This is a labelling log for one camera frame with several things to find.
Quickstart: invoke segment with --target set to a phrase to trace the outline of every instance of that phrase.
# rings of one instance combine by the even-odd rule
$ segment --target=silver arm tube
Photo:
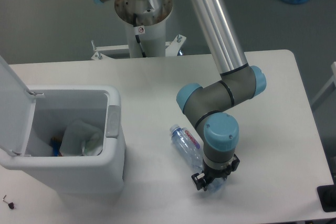
[[[223,0],[192,0],[192,3],[219,73],[246,65]]]

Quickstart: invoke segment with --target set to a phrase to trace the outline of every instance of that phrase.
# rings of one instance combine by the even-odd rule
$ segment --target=trash bin lid
[[[35,111],[35,96],[0,56],[0,148],[24,155]]]

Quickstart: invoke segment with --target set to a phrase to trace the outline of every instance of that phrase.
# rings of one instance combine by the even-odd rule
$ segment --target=white table
[[[240,125],[241,160],[218,194],[197,191],[171,145],[169,128],[188,127],[179,89],[219,80],[210,55],[39,63],[12,66],[26,84],[111,84],[122,97],[127,143],[118,195],[59,195],[21,171],[0,168],[1,223],[266,223],[336,217],[323,212],[316,187],[332,184],[293,54],[248,52],[267,89],[230,109]]]

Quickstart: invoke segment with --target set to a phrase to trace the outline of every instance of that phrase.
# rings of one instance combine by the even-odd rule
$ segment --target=bottle label
[[[193,142],[193,144],[196,146],[197,149],[201,148],[198,141],[192,136],[192,134],[188,130],[185,130],[184,132],[187,135],[187,137],[189,137],[191,142]]]

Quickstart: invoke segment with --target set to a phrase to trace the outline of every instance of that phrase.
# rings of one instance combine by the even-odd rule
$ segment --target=white trash bin
[[[112,86],[25,86],[0,57],[0,164],[60,193],[113,193],[123,187],[125,140]],[[53,136],[76,119],[104,132],[97,156],[54,157]]]

